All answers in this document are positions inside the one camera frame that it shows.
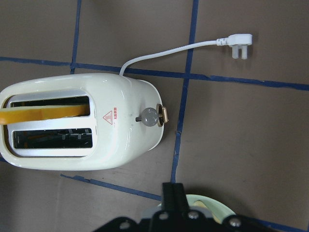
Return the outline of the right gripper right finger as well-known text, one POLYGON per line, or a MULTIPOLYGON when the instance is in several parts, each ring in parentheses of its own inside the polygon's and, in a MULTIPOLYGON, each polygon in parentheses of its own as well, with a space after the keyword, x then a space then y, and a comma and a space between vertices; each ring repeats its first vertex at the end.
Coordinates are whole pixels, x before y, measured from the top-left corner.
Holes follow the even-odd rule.
POLYGON ((184 213, 189 210, 189 204, 182 183, 175 183, 173 186, 175 199, 175 212, 184 213))

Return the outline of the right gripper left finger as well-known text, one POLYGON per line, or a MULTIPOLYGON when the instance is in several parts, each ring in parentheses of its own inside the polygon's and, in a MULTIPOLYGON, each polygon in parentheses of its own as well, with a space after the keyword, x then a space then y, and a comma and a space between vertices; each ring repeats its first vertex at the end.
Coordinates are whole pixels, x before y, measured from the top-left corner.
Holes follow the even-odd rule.
POLYGON ((174 196, 174 187, 172 183, 162 184, 161 208, 164 211, 176 211, 176 200, 174 196))

